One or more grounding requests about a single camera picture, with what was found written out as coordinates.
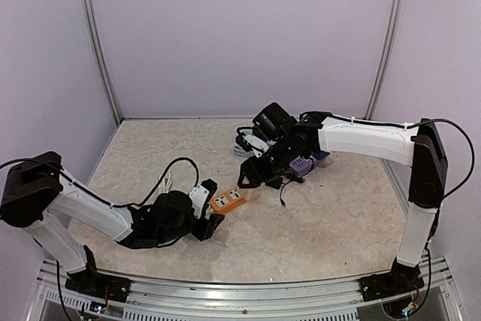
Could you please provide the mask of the orange power strip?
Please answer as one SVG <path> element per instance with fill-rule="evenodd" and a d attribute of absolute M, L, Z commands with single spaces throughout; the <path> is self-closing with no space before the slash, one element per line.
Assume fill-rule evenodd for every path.
<path fill-rule="evenodd" d="M 246 202 L 246 199 L 237 189 L 230 189 L 210 200 L 210 206 L 214 213 L 224 214 L 231 212 L 235 208 Z"/>

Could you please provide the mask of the light blue power strip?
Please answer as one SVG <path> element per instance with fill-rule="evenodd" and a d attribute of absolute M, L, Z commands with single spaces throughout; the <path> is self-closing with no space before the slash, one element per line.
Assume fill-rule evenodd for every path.
<path fill-rule="evenodd" d="M 251 135 L 238 135 L 235 138 L 234 154 L 238 156 L 252 156 L 260 152 L 260 149 L 252 144 L 256 138 Z"/>

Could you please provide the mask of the black power adapter with cable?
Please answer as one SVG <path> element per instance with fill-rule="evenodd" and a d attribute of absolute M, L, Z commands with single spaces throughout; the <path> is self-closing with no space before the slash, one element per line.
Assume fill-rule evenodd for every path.
<path fill-rule="evenodd" d="M 275 178 L 273 180 L 268 181 L 265 185 L 277 189 L 279 191 L 279 200 L 282 207 L 286 207 L 286 203 L 283 200 L 283 190 L 290 184 L 290 183 L 298 183 L 303 184 L 305 182 L 304 176 L 296 175 L 293 171 L 287 171 L 284 175 Z"/>

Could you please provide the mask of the beige cube socket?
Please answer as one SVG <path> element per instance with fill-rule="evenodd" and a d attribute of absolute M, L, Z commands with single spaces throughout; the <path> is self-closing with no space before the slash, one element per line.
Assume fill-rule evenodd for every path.
<path fill-rule="evenodd" d="M 262 194 L 263 189 L 264 189 L 263 186 L 259 186 L 259 187 L 256 187 L 256 188 L 250 188 L 250 189 L 240 188 L 239 192 L 240 192 L 242 198 L 245 201 L 252 201 L 252 200 L 257 199 Z"/>

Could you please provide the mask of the purple power strip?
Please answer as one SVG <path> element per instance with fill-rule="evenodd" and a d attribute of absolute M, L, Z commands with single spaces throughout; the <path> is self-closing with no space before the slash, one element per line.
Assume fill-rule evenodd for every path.
<path fill-rule="evenodd" d="M 311 158 L 298 157 L 289 163 L 290 170 L 296 177 L 307 174 L 313 168 L 314 162 Z"/>

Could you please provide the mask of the blue cube socket adapter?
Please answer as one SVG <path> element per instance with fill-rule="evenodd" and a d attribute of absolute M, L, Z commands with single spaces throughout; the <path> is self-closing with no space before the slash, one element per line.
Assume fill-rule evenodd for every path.
<path fill-rule="evenodd" d="M 316 160 L 321 162 L 322 160 L 326 159 L 330 155 L 329 152 L 318 152 L 312 153 L 312 157 Z"/>

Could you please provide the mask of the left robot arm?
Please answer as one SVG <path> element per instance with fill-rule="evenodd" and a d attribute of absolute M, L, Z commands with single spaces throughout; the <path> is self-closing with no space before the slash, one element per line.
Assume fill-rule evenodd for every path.
<path fill-rule="evenodd" d="M 152 203 L 114 204 L 75 179 L 53 151 L 12 159 L 1 167 L 7 170 L 2 221 L 29 233 L 91 295 L 103 290 L 105 278 L 96 271 L 92 251 L 74 239 L 59 214 L 130 250 L 170 247 L 187 235 L 206 241 L 225 219 L 210 206 L 217 191 L 211 179 L 197 180 L 189 192 L 149 192 Z"/>

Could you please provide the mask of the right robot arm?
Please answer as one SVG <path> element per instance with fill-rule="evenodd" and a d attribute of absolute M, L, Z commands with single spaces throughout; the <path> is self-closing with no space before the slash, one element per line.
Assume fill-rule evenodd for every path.
<path fill-rule="evenodd" d="M 253 155 L 240 166 L 237 185 L 256 189 L 285 176 L 290 163 L 314 153 L 349 153 L 384 159 L 411 169 L 407 223 L 395 261 L 384 286 L 399 294 L 414 279 L 413 270 L 435 231 L 440 207 L 452 193 L 445 190 L 448 160 L 437 123 L 387 123 L 308 111 L 294 118 L 278 103 L 253 119 L 252 133 L 238 129 L 236 142 Z"/>

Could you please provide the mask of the aluminium front frame rail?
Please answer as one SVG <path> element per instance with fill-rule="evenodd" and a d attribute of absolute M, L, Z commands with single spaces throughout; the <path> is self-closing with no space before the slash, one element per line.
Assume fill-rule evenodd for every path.
<path fill-rule="evenodd" d="M 87 313 L 97 298 L 62 290 L 71 318 L 82 307 L 91 320 L 393 320 L 383 306 L 409 294 L 364 301 L 364 275 L 294 283 L 201 283 L 143 277 L 101 270 L 126 277 L 131 287 L 126 302 L 109 301 L 101 316 Z M 420 311 L 408 320 L 467 320 L 458 290 L 444 258 L 431 261 L 431 289 Z M 47 259 L 39 271 L 32 303 L 24 320 L 66 320 L 56 285 L 55 262 Z"/>

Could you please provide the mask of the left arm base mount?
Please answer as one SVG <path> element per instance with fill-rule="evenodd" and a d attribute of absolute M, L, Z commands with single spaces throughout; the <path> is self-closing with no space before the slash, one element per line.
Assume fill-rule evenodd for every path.
<path fill-rule="evenodd" d="M 80 294 L 126 303 L 131 284 L 132 281 L 125 277 L 85 269 L 75 274 L 68 274 L 65 287 Z"/>

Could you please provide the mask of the right aluminium corner post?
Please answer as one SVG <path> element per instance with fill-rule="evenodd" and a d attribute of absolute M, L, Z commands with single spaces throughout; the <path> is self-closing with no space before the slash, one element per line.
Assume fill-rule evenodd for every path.
<path fill-rule="evenodd" d="M 364 118 L 372 120 L 380 100 L 383 84 L 386 80 L 386 74 L 389 68 L 389 61 L 392 54 L 392 49 L 395 44 L 396 32 L 398 29 L 398 22 L 401 15 L 403 0 L 391 0 L 389 7 L 388 22 L 386 25 L 386 32 L 383 39 L 383 44 L 380 52 L 380 60 L 377 65 L 374 84 L 368 100 L 368 106 L 365 111 Z"/>

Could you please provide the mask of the aluminium corner post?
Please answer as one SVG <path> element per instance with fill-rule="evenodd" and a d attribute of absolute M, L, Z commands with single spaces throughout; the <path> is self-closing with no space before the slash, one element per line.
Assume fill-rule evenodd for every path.
<path fill-rule="evenodd" d="M 107 105 L 110 110 L 113 122 L 116 127 L 120 126 L 123 116 L 120 110 L 115 90 L 107 68 L 104 49 L 101 43 L 101 37 L 95 17 L 95 7 L 93 0 L 81 0 L 83 12 L 86 18 L 86 27 L 89 33 L 90 44 L 92 46 L 94 60 L 101 79 L 101 85 L 107 99 Z"/>
<path fill-rule="evenodd" d="M 380 100 L 383 84 L 386 80 L 386 74 L 389 68 L 389 61 L 392 54 L 392 49 L 395 44 L 396 32 L 398 29 L 398 22 L 401 15 L 403 0 L 391 0 L 389 7 L 388 22 L 386 25 L 386 32 L 383 39 L 383 44 L 380 52 L 380 60 L 377 65 L 374 84 L 368 100 L 368 106 L 365 111 L 364 118 L 372 120 Z"/>

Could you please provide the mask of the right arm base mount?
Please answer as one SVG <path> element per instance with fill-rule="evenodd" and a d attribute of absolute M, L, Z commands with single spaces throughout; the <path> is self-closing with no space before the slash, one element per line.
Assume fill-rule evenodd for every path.
<path fill-rule="evenodd" d="M 389 298 L 406 292 L 420 290 L 425 286 L 418 265 L 402 265 L 395 258 L 390 271 L 372 274 L 359 279 L 363 301 Z"/>

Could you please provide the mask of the left aluminium corner post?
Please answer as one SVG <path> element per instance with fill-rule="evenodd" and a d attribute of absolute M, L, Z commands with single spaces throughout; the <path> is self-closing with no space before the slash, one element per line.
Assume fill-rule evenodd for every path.
<path fill-rule="evenodd" d="M 83 12 L 86 18 L 86 27 L 89 33 L 90 44 L 92 46 L 94 60 L 101 79 L 101 85 L 107 99 L 107 105 L 110 110 L 113 122 L 116 127 L 120 126 L 123 116 L 120 110 L 115 90 L 107 68 L 104 49 L 101 43 L 101 37 L 95 17 L 95 7 L 93 0 L 81 0 Z"/>

